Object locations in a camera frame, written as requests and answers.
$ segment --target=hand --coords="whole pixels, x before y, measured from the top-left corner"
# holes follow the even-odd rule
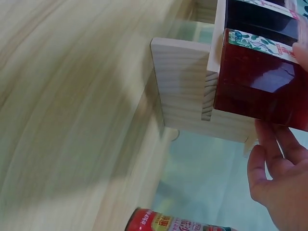
[[[298,44],[293,51],[308,71],[308,52]],[[260,145],[253,148],[248,160],[251,197],[268,209],[279,230],[308,231],[308,150],[289,128],[258,120],[255,126]],[[265,162],[273,180],[266,178]]]

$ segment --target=finger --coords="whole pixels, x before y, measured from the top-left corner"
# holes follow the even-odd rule
[[[270,175],[276,179],[285,174],[294,165],[287,159],[284,159],[273,129],[265,122],[255,121],[256,132],[259,143],[265,149],[265,160]]]
[[[247,175],[251,198],[264,205],[270,180],[265,175],[265,149],[261,145],[256,145],[250,153]]]
[[[274,132],[284,157],[297,165],[308,159],[308,150],[300,145],[288,127],[275,125]]]
[[[308,72],[308,50],[299,43],[293,44],[293,53],[298,63]]]

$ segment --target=wooden board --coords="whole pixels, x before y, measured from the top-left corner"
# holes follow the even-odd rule
[[[215,28],[208,58],[208,71],[218,73],[220,70],[220,59],[222,52],[223,33],[225,28],[226,0],[218,0],[216,8]]]
[[[122,231],[151,205],[170,131],[150,42],[191,7],[1,1],[1,231]]]
[[[213,110],[218,76],[206,70],[209,45],[154,38],[151,50],[166,126],[246,142],[254,130],[253,119]],[[204,94],[210,95],[210,101]],[[207,121],[201,120],[202,112]]]

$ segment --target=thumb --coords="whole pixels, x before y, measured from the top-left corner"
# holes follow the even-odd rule
[[[293,53],[298,63],[308,72],[308,50],[299,43],[293,44]]]
[[[265,149],[261,145],[256,145],[250,153],[247,174],[251,198],[264,205],[271,181],[265,175]]]

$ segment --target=red can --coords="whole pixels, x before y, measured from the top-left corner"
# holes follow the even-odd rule
[[[213,226],[186,219],[165,216],[150,209],[137,208],[125,231],[236,231],[232,228]]]

